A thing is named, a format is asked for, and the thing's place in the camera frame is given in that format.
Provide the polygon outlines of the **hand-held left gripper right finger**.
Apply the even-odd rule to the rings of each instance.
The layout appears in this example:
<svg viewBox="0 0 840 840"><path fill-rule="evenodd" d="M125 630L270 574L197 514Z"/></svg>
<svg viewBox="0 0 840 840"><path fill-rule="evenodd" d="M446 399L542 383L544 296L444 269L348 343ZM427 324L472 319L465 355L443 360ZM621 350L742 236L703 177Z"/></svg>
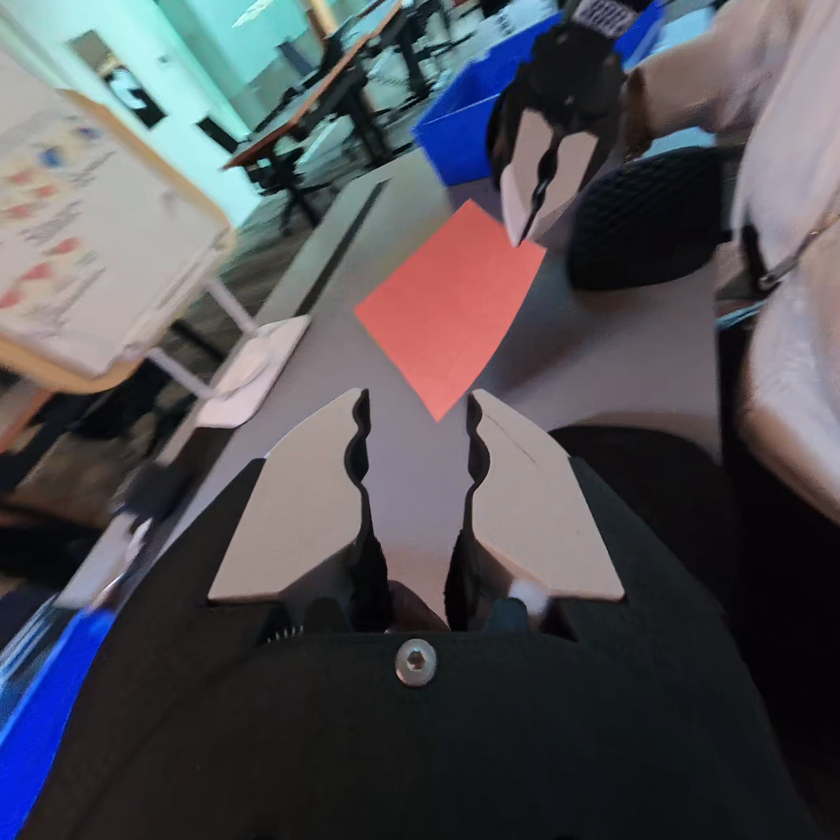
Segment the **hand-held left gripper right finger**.
<svg viewBox="0 0 840 840"><path fill-rule="evenodd" d="M469 394L465 496L445 583L456 631L512 599L538 628L558 600L619 603L625 587L574 472L548 433L485 390Z"/></svg>

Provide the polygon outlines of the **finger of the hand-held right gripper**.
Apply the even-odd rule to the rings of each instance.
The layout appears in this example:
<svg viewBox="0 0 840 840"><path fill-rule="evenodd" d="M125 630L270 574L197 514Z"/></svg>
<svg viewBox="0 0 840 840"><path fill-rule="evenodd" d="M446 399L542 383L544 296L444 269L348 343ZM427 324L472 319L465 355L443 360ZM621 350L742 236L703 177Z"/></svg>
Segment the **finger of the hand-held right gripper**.
<svg viewBox="0 0 840 840"><path fill-rule="evenodd" d="M541 113L525 110L510 162L500 177L502 218L511 245L540 240L560 217L551 198L560 141Z"/></svg>
<svg viewBox="0 0 840 840"><path fill-rule="evenodd" d="M549 147L538 165L537 184L528 216L528 237L540 238L571 207L610 151L589 131L567 134Z"/></svg>

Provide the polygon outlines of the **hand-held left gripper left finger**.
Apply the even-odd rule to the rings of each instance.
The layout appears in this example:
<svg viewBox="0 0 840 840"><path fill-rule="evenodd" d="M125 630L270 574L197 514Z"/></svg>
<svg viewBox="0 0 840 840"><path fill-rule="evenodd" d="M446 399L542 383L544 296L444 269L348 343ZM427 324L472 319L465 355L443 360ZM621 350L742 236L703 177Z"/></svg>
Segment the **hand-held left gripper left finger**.
<svg viewBox="0 0 840 840"><path fill-rule="evenodd" d="M269 451L208 590L210 603L282 605L303 627L309 606L325 598L356 632L392 624L385 556L364 487L370 432L370 393L354 387Z"/></svg>

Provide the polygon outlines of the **red square paper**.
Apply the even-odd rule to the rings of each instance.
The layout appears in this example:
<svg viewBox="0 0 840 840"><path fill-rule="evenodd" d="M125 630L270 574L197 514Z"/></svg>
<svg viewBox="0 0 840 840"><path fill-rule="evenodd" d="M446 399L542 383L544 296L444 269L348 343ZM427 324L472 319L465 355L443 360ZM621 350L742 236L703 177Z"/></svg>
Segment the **red square paper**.
<svg viewBox="0 0 840 840"><path fill-rule="evenodd" d="M439 422L497 351L544 257L468 200L354 313Z"/></svg>

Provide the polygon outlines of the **person's right forearm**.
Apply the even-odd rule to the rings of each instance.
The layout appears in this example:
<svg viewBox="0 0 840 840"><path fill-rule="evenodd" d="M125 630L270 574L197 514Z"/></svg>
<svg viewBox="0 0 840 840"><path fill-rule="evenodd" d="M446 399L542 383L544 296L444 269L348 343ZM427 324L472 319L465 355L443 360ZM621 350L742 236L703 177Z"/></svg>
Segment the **person's right forearm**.
<svg viewBox="0 0 840 840"><path fill-rule="evenodd" d="M626 150L689 128L754 129L755 148L803 152L830 143L838 106L838 2L726 2L703 35L636 67L624 90Z"/></svg>

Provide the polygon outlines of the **blue plastic bin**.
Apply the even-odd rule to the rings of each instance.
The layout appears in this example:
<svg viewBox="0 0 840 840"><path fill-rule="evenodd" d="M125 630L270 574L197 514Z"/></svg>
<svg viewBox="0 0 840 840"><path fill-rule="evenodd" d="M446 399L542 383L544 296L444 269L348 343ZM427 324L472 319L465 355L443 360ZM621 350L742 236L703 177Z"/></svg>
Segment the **blue plastic bin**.
<svg viewBox="0 0 840 840"><path fill-rule="evenodd" d="M15 838L46 782L93 659L115 622L109 610L74 615L2 725L1 838Z"/></svg>
<svg viewBox="0 0 840 840"><path fill-rule="evenodd" d="M534 40L564 16L555 2L510 2L476 31L479 50L425 112L414 136L441 183L456 186L489 178L489 119L497 98L531 53ZM646 57L665 19L660 2L649 2L617 40L623 60Z"/></svg>

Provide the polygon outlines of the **black mesh chair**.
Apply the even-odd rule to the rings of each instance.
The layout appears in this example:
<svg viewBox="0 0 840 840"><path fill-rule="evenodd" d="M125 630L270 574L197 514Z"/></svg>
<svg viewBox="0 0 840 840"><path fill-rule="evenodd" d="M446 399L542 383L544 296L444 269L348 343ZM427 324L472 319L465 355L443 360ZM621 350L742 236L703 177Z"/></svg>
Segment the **black mesh chair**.
<svg viewBox="0 0 840 840"><path fill-rule="evenodd" d="M665 284L706 265L731 237L726 155L689 147L625 164L578 206L566 250L577 291Z"/></svg>

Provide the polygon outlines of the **white stand base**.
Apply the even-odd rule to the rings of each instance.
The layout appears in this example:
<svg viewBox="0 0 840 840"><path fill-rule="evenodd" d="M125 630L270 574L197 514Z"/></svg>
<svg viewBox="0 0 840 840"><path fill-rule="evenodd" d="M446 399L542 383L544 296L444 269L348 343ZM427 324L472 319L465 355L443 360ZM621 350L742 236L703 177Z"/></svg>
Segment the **white stand base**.
<svg viewBox="0 0 840 840"><path fill-rule="evenodd" d="M308 330L307 314L269 322L247 338L196 414L196 426L236 429L261 408Z"/></svg>

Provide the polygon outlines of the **brown top desk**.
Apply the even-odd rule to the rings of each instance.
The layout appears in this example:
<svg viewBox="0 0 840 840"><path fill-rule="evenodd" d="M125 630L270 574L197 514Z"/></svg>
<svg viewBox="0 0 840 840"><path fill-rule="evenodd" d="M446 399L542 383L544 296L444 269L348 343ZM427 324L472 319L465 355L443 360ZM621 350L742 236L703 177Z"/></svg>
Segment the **brown top desk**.
<svg viewBox="0 0 840 840"><path fill-rule="evenodd" d="M262 161L267 163L271 185L261 195L288 193L287 208L299 207L311 228L316 228L322 217L308 197L318 190L331 189L331 185L301 186L290 156L279 154L277 145L283 138L305 140L323 120L337 114L350 118L374 168L393 160L394 151L363 98L369 76L362 53L372 40L378 39L392 24L402 24L404 19L402 2L381 2L358 17L347 30L346 37L342 37L340 31L335 32L325 54L340 52L341 55L327 70L319 69L314 82L295 93L287 103L277 106L246 140L239 143L223 171L242 169L248 172Z"/></svg>

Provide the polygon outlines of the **person's torso in pale shirt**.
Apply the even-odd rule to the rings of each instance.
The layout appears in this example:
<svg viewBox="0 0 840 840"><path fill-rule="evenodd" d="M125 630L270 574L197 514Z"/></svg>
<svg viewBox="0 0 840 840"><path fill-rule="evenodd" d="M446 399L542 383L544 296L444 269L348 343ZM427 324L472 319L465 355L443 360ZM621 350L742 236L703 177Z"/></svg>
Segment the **person's torso in pale shirt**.
<svg viewBox="0 0 840 840"><path fill-rule="evenodd" d="M838 79L824 92L838 106ZM749 351L742 431L765 466L838 522L839 116L831 142L803 152L756 149L746 130L732 221L754 227L776 287Z"/></svg>

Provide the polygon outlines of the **white display board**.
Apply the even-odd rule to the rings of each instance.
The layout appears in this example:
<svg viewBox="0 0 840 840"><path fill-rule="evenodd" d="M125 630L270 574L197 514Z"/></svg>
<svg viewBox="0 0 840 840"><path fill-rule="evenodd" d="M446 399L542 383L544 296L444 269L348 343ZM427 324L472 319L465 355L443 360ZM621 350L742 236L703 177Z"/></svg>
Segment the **white display board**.
<svg viewBox="0 0 840 840"><path fill-rule="evenodd" d="M224 212L102 105L2 49L2 367L126 379L235 244Z"/></svg>

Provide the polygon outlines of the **black wall sign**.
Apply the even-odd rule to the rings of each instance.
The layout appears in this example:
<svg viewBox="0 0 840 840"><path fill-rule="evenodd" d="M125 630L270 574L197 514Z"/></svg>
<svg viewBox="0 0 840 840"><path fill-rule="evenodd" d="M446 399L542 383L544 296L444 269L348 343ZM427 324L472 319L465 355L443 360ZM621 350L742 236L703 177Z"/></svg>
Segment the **black wall sign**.
<svg viewBox="0 0 840 840"><path fill-rule="evenodd" d="M131 111L146 129L153 129L167 118L167 113L145 90L126 66L117 64L103 71L102 78L112 94Z"/></svg>

